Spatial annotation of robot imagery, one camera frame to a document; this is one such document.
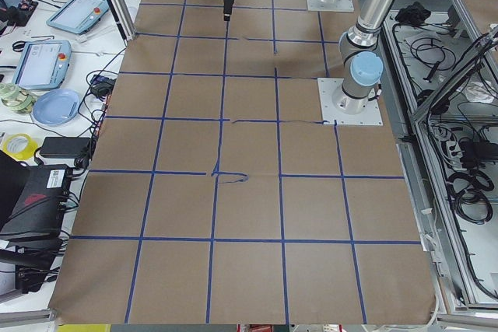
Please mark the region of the light blue plate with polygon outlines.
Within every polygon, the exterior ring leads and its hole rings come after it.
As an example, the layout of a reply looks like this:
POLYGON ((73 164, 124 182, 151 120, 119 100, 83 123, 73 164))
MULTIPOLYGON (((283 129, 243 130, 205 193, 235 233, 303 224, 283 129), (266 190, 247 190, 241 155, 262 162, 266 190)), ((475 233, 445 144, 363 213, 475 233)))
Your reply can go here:
POLYGON ((32 118, 39 124, 58 126, 78 113, 79 94, 72 89, 53 89, 40 96, 33 106, 32 118))

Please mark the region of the yellow tape roll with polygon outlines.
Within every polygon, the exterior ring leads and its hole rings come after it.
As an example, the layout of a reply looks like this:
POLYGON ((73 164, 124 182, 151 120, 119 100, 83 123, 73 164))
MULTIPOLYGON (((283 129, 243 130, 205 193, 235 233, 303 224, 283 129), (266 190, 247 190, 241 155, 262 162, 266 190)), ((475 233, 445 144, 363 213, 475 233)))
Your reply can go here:
POLYGON ((18 161, 28 160, 37 149, 38 144, 27 134, 10 135, 2 146, 4 153, 18 161))

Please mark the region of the brown paper table cover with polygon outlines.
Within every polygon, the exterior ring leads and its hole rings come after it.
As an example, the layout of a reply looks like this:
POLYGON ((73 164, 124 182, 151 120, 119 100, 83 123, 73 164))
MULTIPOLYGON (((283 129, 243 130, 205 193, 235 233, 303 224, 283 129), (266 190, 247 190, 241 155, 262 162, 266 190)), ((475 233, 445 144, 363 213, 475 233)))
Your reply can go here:
POLYGON ((355 14, 142 0, 50 305, 61 323, 424 324, 389 123, 321 120, 355 14))

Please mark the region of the upper teach pendant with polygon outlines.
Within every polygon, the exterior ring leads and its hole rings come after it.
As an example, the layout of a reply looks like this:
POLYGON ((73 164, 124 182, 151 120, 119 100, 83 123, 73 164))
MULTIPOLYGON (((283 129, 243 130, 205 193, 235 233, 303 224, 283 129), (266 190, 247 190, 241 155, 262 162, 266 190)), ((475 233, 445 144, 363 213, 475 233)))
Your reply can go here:
POLYGON ((69 0, 46 24, 58 30, 81 35, 93 28, 109 10, 107 0, 69 0))

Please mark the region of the teach pendant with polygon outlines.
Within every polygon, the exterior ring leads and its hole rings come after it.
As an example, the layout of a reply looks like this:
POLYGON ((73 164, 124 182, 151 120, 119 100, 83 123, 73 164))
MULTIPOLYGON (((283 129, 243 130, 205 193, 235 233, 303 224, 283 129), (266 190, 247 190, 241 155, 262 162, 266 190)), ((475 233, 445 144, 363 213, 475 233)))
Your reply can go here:
POLYGON ((26 42, 12 81, 28 90, 57 89, 65 80, 71 54, 68 40, 26 42))
POLYGON ((109 10, 107 0, 69 0, 46 24, 58 30, 81 35, 93 28, 109 10))

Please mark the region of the black computer box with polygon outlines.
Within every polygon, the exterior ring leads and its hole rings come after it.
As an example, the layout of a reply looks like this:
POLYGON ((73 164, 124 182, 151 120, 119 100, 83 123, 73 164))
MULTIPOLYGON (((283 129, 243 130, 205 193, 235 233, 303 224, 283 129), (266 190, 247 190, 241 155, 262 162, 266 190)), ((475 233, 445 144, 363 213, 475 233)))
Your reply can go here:
POLYGON ((24 166, 1 153, 1 239, 9 242, 60 235, 72 168, 24 166))

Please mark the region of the black power adapter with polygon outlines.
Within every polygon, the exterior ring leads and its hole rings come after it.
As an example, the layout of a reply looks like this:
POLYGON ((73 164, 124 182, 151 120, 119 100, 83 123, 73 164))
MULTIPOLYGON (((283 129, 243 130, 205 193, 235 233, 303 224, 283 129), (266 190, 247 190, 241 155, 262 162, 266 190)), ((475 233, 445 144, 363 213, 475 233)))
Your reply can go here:
POLYGON ((84 156, 90 144, 86 137, 47 137, 39 154, 44 158, 75 159, 84 156))

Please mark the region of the lower teach pendant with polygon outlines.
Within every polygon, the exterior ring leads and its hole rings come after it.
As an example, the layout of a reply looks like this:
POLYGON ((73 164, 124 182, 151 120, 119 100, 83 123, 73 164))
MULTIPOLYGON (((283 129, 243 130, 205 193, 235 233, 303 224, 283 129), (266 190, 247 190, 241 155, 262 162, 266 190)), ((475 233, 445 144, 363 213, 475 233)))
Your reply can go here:
POLYGON ((71 54, 68 40, 26 42, 12 81, 28 90, 57 89, 65 80, 71 54))

